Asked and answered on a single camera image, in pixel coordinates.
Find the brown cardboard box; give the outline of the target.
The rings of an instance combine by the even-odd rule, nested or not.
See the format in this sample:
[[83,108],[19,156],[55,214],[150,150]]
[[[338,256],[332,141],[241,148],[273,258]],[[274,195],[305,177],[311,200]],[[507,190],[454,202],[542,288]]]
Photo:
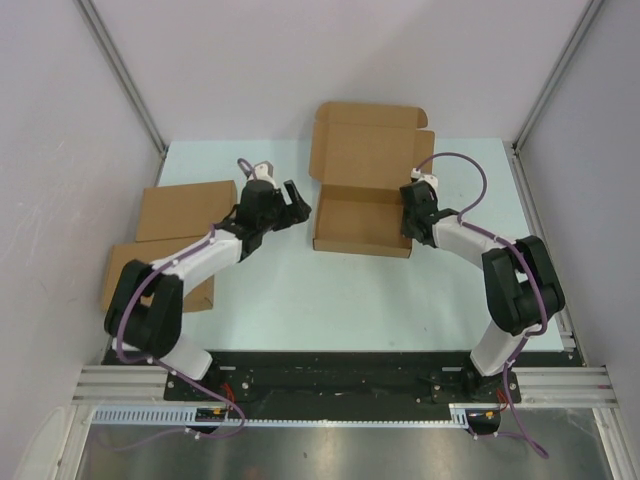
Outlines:
[[320,186],[316,251],[407,258],[400,188],[434,153],[425,110],[325,102],[315,113],[309,175]]

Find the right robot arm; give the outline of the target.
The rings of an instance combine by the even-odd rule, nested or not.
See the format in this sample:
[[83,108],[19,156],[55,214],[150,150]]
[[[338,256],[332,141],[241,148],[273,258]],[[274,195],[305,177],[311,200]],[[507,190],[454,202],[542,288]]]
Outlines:
[[461,388],[473,401],[497,389],[528,340],[543,335],[565,296],[544,242],[537,236],[508,240],[440,209],[435,188],[414,180],[400,188],[401,233],[422,245],[453,253],[483,274],[491,322],[462,367]]

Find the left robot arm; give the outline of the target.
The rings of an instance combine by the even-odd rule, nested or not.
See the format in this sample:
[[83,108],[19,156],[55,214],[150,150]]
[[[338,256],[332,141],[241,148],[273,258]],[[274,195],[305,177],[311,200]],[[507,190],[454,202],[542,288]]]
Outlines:
[[266,234],[306,222],[310,205],[292,180],[281,188],[249,180],[240,201],[200,239],[159,260],[125,264],[105,317],[105,330],[125,364],[148,362],[186,377],[197,398],[214,397],[220,374],[213,356],[182,334],[183,303],[191,291],[253,254]]

